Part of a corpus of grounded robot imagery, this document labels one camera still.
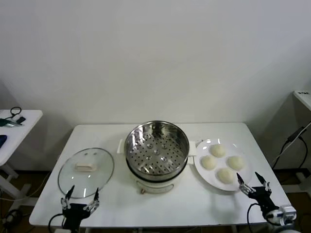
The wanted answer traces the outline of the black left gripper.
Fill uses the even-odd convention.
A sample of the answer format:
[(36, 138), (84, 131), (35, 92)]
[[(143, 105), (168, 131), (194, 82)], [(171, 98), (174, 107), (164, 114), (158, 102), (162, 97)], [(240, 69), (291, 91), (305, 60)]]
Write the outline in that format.
[(78, 204), (69, 202), (75, 186), (66, 193), (65, 197), (61, 199), (63, 216), (65, 223), (63, 229), (78, 230), (83, 219), (88, 218), (88, 211), (95, 211), (100, 204), (99, 201), (99, 188), (96, 189), (93, 200), (88, 204)]

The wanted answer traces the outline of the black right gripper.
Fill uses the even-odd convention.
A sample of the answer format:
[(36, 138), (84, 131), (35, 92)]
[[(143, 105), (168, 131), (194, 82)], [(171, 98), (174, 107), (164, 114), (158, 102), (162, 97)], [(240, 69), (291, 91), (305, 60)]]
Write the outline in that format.
[(255, 175), (261, 183), (261, 186), (252, 188), (249, 187), (239, 173), (237, 173), (239, 189), (247, 196), (250, 194), (250, 198), (257, 201), (263, 215), (267, 215), (271, 211), (278, 210), (279, 207), (276, 206), (270, 198), (272, 193), (270, 183), (267, 182), (259, 173), (255, 172)]

